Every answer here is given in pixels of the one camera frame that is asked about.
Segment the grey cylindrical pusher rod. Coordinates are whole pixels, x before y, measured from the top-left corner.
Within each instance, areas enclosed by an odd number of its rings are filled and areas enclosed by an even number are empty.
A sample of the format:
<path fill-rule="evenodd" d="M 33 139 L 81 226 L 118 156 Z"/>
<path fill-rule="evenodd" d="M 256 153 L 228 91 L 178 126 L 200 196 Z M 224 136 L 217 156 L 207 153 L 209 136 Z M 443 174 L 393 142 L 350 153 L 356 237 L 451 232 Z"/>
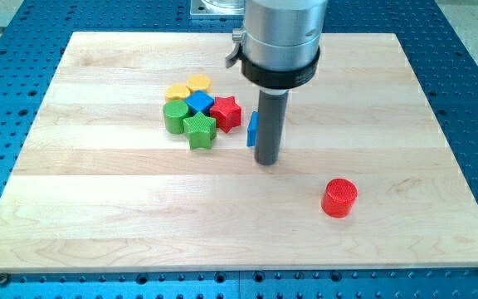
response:
<path fill-rule="evenodd" d="M 260 89 L 255 144 L 258 164 L 273 165 L 278 160 L 288 95 L 288 90 Z"/>

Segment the black clamp ring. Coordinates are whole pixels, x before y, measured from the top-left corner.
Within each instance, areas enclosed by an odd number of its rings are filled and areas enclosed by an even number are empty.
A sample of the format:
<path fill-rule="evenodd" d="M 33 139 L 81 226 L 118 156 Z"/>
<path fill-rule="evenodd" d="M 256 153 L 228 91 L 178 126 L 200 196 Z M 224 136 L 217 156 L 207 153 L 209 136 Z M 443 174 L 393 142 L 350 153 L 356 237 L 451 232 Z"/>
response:
<path fill-rule="evenodd" d="M 273 90 L 293 89 L 309 82 L 316 73 L 320 57 L 318 47 L 315 57 L 308 65 L 293 71 L 270 71 L 251 62 L 242 53 L 242 47 L 239 49 L 242 75 L 257 86 Z"/>

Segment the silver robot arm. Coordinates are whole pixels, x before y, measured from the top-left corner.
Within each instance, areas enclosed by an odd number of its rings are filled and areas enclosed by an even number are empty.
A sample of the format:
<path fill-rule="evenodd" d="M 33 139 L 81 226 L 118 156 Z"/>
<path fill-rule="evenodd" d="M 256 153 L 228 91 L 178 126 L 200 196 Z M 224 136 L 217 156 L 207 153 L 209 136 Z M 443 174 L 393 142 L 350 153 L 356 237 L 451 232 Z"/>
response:
<path fill-rule="evenodd" d="M 242 75 L 259 87 L 255 160 L 279 158 L 289 91 L 309 82 L 320 57 L 327 0 L 246 0 L 242 26 L 226 67 L 241 63 Z"/>

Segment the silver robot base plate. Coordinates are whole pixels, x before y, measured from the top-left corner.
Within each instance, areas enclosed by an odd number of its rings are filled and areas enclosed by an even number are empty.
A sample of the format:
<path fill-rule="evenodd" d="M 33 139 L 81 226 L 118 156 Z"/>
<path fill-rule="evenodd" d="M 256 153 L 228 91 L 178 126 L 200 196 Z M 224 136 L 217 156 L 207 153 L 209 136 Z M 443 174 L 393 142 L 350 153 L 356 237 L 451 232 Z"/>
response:
<path fill-rule="evenodd" d="M 245 0 L 191 0 L 189 4 L 190 18 L 194 20 L 239 19 L 244 14 Z"/>

